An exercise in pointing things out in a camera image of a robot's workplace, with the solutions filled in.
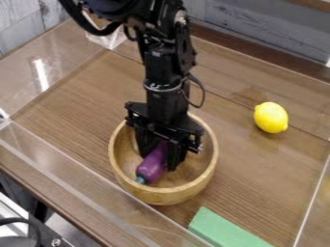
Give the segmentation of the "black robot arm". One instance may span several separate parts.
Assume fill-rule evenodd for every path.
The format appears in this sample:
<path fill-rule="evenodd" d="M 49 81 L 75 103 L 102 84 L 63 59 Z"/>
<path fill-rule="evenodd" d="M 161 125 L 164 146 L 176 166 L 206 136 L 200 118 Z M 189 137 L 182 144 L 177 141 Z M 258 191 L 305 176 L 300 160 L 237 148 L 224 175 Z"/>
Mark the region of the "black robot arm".
<path fill-rule="evenodd" d="M 204 128 L 189 116 L 190 84 L 197 49 L 190 17 L 182 0 L 58 0 L 78 25 L 96 36 L 118 28 L 138 43 L 146 68 L 146 102 L 128 102 L 128 125 L 136 129 L 140 153 L 146 156 L 160 141 L 168 142 L 165 164 L 174 170 L 186 154 L 202 146 Z"/>

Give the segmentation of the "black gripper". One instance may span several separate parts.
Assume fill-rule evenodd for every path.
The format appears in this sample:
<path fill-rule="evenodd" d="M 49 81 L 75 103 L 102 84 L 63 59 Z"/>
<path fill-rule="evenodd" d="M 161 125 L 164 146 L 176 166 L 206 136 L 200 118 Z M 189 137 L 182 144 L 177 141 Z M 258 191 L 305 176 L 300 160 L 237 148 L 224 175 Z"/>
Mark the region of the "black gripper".
<path fill-rule="evenodd" d="M 205 130 L 189 116 L 190 105 L 189 93 L 150 93 L 146 102 L 126 103 L 126 122 L 136 131 L 140 154 L 146 157 L 157 145 L 166 141 L 166 167 L 172 172 L 185 161 L 189 151 L 201 151 Z"/>

